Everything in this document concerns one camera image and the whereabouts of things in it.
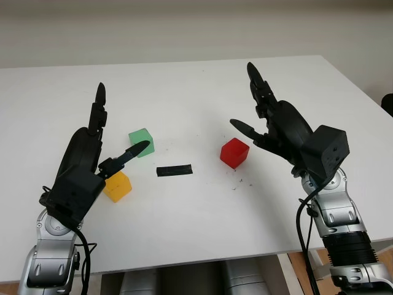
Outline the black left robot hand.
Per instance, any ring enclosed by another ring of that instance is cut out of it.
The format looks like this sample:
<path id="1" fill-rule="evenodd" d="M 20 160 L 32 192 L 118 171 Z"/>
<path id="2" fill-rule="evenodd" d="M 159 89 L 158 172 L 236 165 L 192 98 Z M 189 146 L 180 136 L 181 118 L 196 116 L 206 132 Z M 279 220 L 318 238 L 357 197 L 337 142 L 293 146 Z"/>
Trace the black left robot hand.
<path id="1" fill-rule="evenodd" d="M 68 144 L 64 153 L 57 175 L 60 176 L 68 168 L 79 166 L 94 173 L 99 171 L 98 176 L 108 179 L 121 169 L 125 163 L 140 155 L 150 144 L 149 140 L 143 140 L 129 147 L 122 155 L 117 158 L 108 158 L 99 163 L 99 156 L 102 149 L 103 130 L 106 126 L 107 111 L 106 88 L 101 82 L 98 85 L 95 101 L 91 106 L 90 119 L 87 127 L 78 129 Z"/>

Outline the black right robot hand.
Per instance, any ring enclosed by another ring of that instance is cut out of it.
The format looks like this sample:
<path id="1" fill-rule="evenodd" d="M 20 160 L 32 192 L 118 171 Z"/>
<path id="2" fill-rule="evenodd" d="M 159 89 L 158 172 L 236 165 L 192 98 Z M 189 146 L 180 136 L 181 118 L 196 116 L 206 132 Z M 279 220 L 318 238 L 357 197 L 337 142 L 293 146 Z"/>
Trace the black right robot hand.
<path id="1" fill-rule="evenodd" d="M 276 99 L 268 82 L 251 62 L 247 64 L 247 73 L 256 113 L 267 121 L 268 133 L 259 134 L 238 119 L 230 119 L 230 123 L 257 147 L 287 160 L 295 170 L 304 170 L 300 149 L 313 133 L 311 127 L 292 104 Z"/>

